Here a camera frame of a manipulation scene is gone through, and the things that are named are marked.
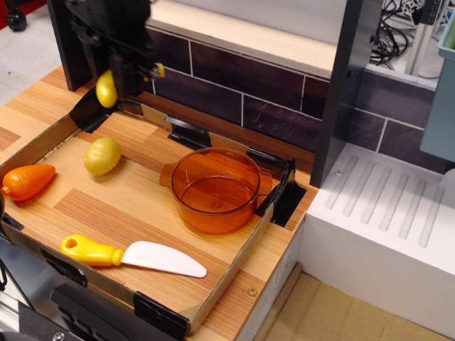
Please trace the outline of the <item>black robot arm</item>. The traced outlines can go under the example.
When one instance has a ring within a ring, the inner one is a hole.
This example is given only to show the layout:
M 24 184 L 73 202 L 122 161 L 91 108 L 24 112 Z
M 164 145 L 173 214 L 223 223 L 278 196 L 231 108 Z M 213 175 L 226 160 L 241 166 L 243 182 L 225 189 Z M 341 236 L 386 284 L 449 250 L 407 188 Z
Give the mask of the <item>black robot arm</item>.
M 66 1 L 65 5 L 92 75 L 100 79 L 110 70 L 118 99 L 136 96 L 143 84 L 164 76 L 156 44 L 146 29 L 150 1 Z

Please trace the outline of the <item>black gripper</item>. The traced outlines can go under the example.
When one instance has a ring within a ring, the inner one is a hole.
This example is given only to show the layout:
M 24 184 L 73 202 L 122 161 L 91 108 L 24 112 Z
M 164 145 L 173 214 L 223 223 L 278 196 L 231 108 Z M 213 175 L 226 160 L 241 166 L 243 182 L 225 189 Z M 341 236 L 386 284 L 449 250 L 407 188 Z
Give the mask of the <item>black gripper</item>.
M 70 27 L 82 43 L 92 75 L 99 77 L 111 69 L 120 100 L 141 93 L 141 76 L 145 82 L 161 77 L 161 63 L 154 64 L 156 45 L 144 26 L 134 24 L 110 35 L 73 18 Z

